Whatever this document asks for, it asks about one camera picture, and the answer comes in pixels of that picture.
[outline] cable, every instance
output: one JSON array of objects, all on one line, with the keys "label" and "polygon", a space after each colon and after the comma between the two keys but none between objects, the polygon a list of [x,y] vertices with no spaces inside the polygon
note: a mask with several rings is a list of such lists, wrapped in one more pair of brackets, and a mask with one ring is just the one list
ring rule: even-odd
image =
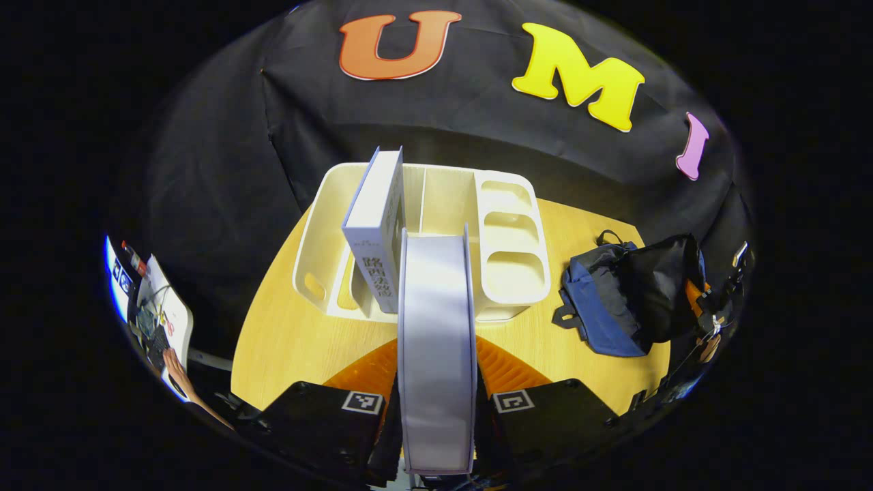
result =
[{"label": "cable", "polygon": [[[160,292],[161,290],[167,290],[167,292],[168,292],[169,285],[161,287],[160,289],[158,289],[158,292]],[[167,292],[164,292],[164,296],[161,297],[161,310],[158,312],[158,323],[159,324],[161,323],[161,316],[163,315],[163,306],[164,306],[164,301],[167,299]]]},{"label": "cable", "polygon": [[706,336],[704,336],[704,338],[703,338],[702,340],[700,340],[700,344],[698,344],[698,345],[696,345],[694,348],[692,348],[691,351],[688,352],[688,355],[685,356],[685,359],[682,360],[682,362],[681,362],[681,363],[680,363],[680,364],[679,364],[675,369],[673,369],[673,371],[672,371],[669,375],[667,375],[667,377],[664,379],[664,381],[661,382],[661,383],[660,383],[660,384],[659,384],[659,385],[658,385],[658,386],[657,386],[657,387],[656,387],[656,388],[655,388],[655,389],[654,389],[654,390],[653,390],[653,391],[652,391],[652,392],[651,392],[651,393],[650,393],[650,394],[649,394],[645,399],[643,399],[642,401],[640,401],[639,404],[642,404],[642,403],[648,401],[648,400],[651,399],[655,394],[657,394],[658,391],[660,391],[660,390],[664,387],[664,385],[667,384],[667,382],[669,382],[670,379],[673,378],[674,375],[676,375],[676,372],[678,372],[679,369],[681,369],[682,366],[685,365],[685,362],[688,361],[688,358],[691,358],[691,355],[693,355],[694,352],[698,350],[698,348],[700,348],[701,346],[704,346],[705,344],[707,344],[707,343],[709,342],[710,339],[712,339],[712,332],[710,332],[710,333],[708,333]]},{"label": "cable", "polygon": [[725,324],[724,326],[721,327],[722,330],[724,330],[726,327],[728,327],[728,326],[730,326],[731,324],[733,324],[733,322],[736,321],[736,320],[737,320],[737,316],[735,315],[735,316],[733,317],[733,319],[731,319],[730,322],[728,322],[727,324]]},{"label": "cable", "polygon": [[141,305],[141,306],[143,306],[143,305],[148,305],[149,302],[151,302],[152,300],[154,300],[155,297],[158,296],[158,294],[159,294],[160,292],[162,292],[163,290],[166,290],[167,288],[169,288],[169,285],[164,285],[163,287],[158,288],[158,291],[156,291],[156,292],[154,292],[153,294],[151,294],[151,296],[148,297],[148,299],[145,300],[145,301],[144,301],[143,303],[141,303],[140,305]]}]

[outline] person's arm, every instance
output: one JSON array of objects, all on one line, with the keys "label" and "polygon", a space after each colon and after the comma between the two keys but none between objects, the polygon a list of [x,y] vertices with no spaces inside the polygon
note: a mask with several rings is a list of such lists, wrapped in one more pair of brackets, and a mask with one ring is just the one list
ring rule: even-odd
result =
[{"label": "person's arm", "polygon": [[225,426],[233,430],[233,426],[228,423],[224,418],[218,415],[217,412],[212,411],[212,408],[207,406],[206,403],[203,402],[203,399],[197,395],[194,391],[194,385],[191,384],[191,380],[188,378],[188,375],[185,374],[185,369],[182,367],[182,364],[179,363],[179,358],[175,354],[175,349],[169,348],[165,349],[163,352],[164,363],[167,364],[167,372],[169,375],[175,380],[179,387],[185,392],[185,395],[188,396],[188,399],[202,407],[206,412],[212,415],[213,418],[221,421]]}]

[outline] person's hand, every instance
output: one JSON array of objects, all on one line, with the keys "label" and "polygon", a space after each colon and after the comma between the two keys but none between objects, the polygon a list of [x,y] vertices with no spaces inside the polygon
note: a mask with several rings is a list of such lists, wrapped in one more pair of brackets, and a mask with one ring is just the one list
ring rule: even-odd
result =
[{"label": "person's hand", "polygon": [[191,385],[191,380],[185,375],[185,369],[179,363],[179,358],[175,355],[175,349],[167,348],[164,350],[163,355],[169,375],[179,384],[179,387],[182,388],[188,399],[196,399],[197,395],[194,392],[194,385]]}]

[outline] white book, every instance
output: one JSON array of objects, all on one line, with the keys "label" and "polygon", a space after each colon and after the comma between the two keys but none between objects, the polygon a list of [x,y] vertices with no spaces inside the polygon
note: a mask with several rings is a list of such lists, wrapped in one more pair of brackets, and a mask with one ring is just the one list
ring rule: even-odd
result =
[{"label": "white book", "polygon": [[476,416],[470,238],[402,236],[397,386],[406,472],[469,474]]},{"label": "white book", "polygon": [[386,314],[397,313],[403,209],[403,147],[376,148],[342,223],[354,262]]}]

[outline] black cloth backdrop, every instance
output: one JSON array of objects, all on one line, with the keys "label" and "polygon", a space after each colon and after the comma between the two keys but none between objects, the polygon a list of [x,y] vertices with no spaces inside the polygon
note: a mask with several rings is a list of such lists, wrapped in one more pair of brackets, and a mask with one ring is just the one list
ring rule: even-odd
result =
[{"label": "black cloth backdrop", "polygon": [[[376,146],[403,145],[408,163],[518,173],[537,197],[631,223],[647,244],[691,232],[715,287],[742,241],[754,245],[752,184],[727,128],[665,61],[577,7],[440,3],[463,19],[431,70],[381,81],[341,71],[343,24],[396,16],[379,55],[402,58],[417,34],[409,14],[434,8],[303,3],[202,63],[145,125],[122,172],[112,230],[163,264],[194,311],[198,348],[232,356],[261,279],[325,172],[367,161]],[[591,66],[614,57],[645,76],[629,133],[588,114],[597,94],[570,107],[557,75],[555,100],[512,88],[533,46],[524,22],[570,35]],[[675,164],[686,111],[710,135],[697,181]]]}]

